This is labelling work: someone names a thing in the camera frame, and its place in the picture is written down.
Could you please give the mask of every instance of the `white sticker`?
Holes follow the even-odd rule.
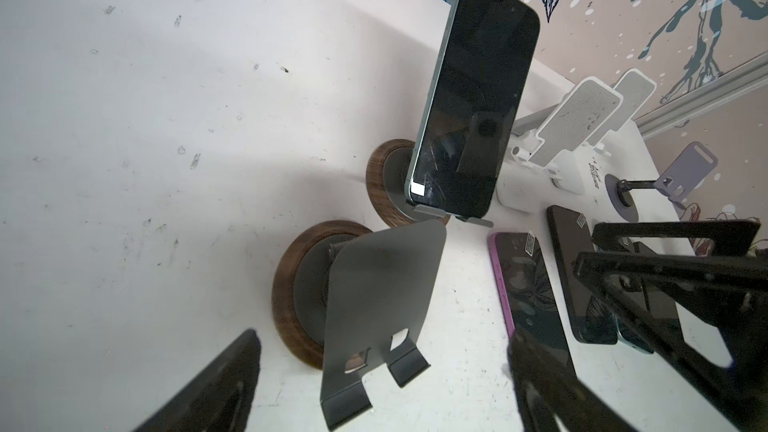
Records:
[[[418,196],[424,196],[424,185],[411,181],[411,192]]]
[[[536,238],[531,235],[531,233],[528,233],[528,237],[525,239],[525,251],[533,257],[533,245],[535,244]]]

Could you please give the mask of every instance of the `purple phone case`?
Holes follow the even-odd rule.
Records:
[[[500,232],[494,232],[488,236],[488,250],[491,252],[491,264],[493,264],[493,274],[496,277],[496,288],[498,289],[498,298],[502,302],[502,312],[504,313],[504,322],[507,325],[507,337],[510,338],[514,333],[514,322],[512,321],[512,310],[509,308],[509,298],[507,297],[507,288],[504,285],[504,276],[502,276],[502,266],[498,263],[498,251],[496,250],[496,235]]]

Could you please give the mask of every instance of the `circular mount base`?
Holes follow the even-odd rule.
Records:
[[[322,369],[330,244],[370,234],[347,220],[322,222],[305,230],[277,265],[272,283],[272,319],[280,338],[302,362]]]
[[[408,226],[415,222],[435,218],[413,210],[404,193],[408,165],[414,142],[393,139],[373,151],[366,168],[366,189],[371,204],[389,227]],[[441,218],[447,224],[451,216]]]
[[[618,177],[612,176],[611,174],[605,175],[605,190],[608,192],[610,203],[614,205],[616,212],[618,212],[624,220],[637,223],[640,219],[638,216],[638,207],[634,204],[632,194],[619,191],[619,182],[620,180]]]

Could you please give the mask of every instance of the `purple smartphone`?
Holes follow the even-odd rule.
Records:
[[[575,374],[552,284],[538,240],[531,234],[496,232],[488,248],[508,336],[515,327],[530,332]]]

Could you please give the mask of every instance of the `black smartphone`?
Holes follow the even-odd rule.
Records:
[[[634,249],[637,254],[656,255],[656,252],[642,242],[635,242]],[[677,305],[674,299],[659,290],[656,284],[652,282],[643,280],[642,284],[646,308],[650,315],[666,325],[673,334],[677,335],[677,338],[684,340],[683,328],[680,325],[680,316],[677,314]]]
[[[618,340],[614,314],[574,276],[580,252],[594,252],[584,214],[565,207],[547,208],[554,260],[558,264],[571,331],[585,344],[615,344]]]
[[[525,329],[575,376],[538,239],[531,234],[496,232],[488,236],[488,249],[508,336],[516,328]]]
[[[482,217],[538,39],[520,0],[455,0],[406,176],[414,205]]]

